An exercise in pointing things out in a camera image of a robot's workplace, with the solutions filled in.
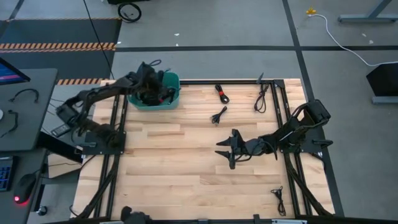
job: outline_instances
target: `wooden table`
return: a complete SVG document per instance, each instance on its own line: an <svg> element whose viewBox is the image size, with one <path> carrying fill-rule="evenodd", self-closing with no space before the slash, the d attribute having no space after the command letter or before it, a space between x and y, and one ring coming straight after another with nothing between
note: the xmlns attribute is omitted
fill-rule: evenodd
<svg viewBox="0 0 398 224"><path fill-rule="evenodd" d="M285 79L285 85L293 112L305 103L302 84L300 79ZM119 163L112 219L120 219L121 209L126 205L156 220L250 219L257 213L261 218L280 218L278 200L270 191L281 185L286 218L293 218L281 153L278 152L277 161L273 155L257 156L238 163L235 170L229 169L226 158L214 153L214 150L230 150L216 146L216 142L227 139L233 128L240 131L244 140L273 133L278 128L271 90L266 94L267 111L254 112L259 88L259 85L223 85L231 101L217 127L209 117L219 113L224 105L214 85L182 86L176 110L142 112L129 105L126 150ZM280 91L278 94L282 105ZM109 122L113 100L96 104L94 121ZM308 188L333 213L322 162L308 154L302 154L301 158ZM103 156L97 156L82 170L74 211L80 213L97 191L102 162ZM302 194L296 188L304 214ZM105 192L102 216L107 201Z"/></svg>

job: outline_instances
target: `computer monitor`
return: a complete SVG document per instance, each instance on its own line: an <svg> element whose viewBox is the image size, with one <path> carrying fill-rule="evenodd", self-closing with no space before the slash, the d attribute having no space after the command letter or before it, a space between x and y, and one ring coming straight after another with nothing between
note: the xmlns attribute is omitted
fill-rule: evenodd
<svg viewBox="0 0 398 224"><path fill-rule="evenodd" d="M29 82L30 78L0 57L0 85Z"/></svg>

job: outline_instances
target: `teal bin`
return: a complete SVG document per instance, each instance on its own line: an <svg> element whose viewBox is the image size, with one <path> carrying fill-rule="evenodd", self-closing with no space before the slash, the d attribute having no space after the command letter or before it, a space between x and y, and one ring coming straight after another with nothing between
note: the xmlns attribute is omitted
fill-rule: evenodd
<svg viewBox="0 0 398 224"><path fill-rule="evenodd" d="M163 85L167 87L173 87L177 91L174 95L174 100L171 104L169 104L169 99L167 98L162 104L157 106L148 106L143 104L141 101L137 100L137 98L133 95L129 95L127 99L131 104L133 104L137 109L143 111L156 111L156 110L173 110L177 108L178 102L180 100L180 78L176 73L173 72L165 72L163 76Z"/></svg>

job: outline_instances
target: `gray floor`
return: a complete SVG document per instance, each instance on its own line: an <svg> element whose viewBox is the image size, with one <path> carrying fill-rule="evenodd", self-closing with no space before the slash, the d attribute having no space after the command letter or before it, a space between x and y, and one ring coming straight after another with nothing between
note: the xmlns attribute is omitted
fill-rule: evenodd
<svg viewBox="0 0 398 224"><path fill-rule="evenodd" d="M0 0L0 19L7 18L16 0ZM330 31L343 45L398 45L398 24L337 23L339 14L368 12L378 0L289 0L300 45L331 46L325 21L307 18L313 6L327 16ZM116 17L115 6L87 0L92 17ZM170 47L214 45L292 46L280 0L152 0L137 3L142 19L123 24L118 47ZM398 13L393 1L385 13ZM17 18L87 17L81 0L25 0ZM398 60L396 51L358 52L370 63ZM365 76L373 69L349 52L304 52L315 97L332 115L325 135L335 143L329 147L338 190L347 217L398 220L398 158L395 133L398 107L374 106ZM171 68L182 78L301 78L295 52L290 51L196 51L119 52L113 72L121 77L142 62L162 59L157 69ZM57 86L53 97L66 99L92 86ZM44 128L60 124L48 114ZM29 223L65 220L73 202L76 184L45 190L49 214L31 215Z"/></svg>

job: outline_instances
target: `wheel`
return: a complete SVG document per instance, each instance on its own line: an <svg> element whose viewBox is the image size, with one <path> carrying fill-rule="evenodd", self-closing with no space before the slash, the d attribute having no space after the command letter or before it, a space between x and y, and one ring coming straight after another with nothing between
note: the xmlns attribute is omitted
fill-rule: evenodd
<svg viewBox="0 0 398 224"><path fill-rule="evenodd" d="M142 12L136 4L125 2L119 5L118 14L124 22L137 22L141 18Z"/></svg>
<svg viewBox="0 0 398 224"><path fill-rule="evenodd" d="M44 216L45 214L47 214L47 207L46 206L40 206L39 209L36 211L36 213L39 216Z"/></svg>

